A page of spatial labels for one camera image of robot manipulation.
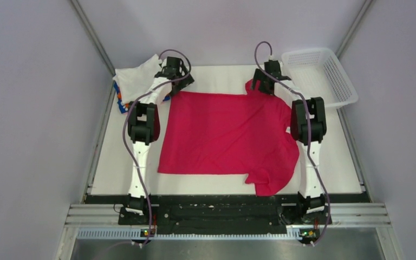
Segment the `red t shirt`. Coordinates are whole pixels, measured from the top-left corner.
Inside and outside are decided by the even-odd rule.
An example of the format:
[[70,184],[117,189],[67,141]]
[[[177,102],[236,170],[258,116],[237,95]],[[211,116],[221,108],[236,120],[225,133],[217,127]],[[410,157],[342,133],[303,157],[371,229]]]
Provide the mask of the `red t shirt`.
[[245,94],[180,92],[170,101],[158,172],[245,175],[258,196],[292,179],[300,152],[291,108],[245,84]]

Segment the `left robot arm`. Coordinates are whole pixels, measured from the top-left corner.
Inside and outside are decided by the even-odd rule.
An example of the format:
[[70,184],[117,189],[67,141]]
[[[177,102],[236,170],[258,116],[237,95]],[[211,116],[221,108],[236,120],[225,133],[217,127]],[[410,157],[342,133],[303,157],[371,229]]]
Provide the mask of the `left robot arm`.
[[161,60],[158,55],[138,67],[117,70],[115,78],[121,104],[127,111],[122,138],[133,160],[130,199],[124,205],[125,212],[131,213],[139,224],[145,224],[152,217],[148,206],[150,192],[145,186],[146,168],[151,161],[151,145],[161,132],[160,107],[194,83],[194,79],[181,58],[168,56]]

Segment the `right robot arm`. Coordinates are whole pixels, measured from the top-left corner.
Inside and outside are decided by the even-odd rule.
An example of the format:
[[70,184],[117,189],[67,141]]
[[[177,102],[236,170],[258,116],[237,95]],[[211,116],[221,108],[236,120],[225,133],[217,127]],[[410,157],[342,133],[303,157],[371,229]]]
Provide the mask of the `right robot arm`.
[[327,132],[323,98],[305,95],[272,59],[255,70],[251,88],[281,99],[291,109],[290,134],[298,145],[301,171],[296,218],[312,223],[325,217],[327,189],[320,174],[320,150]]

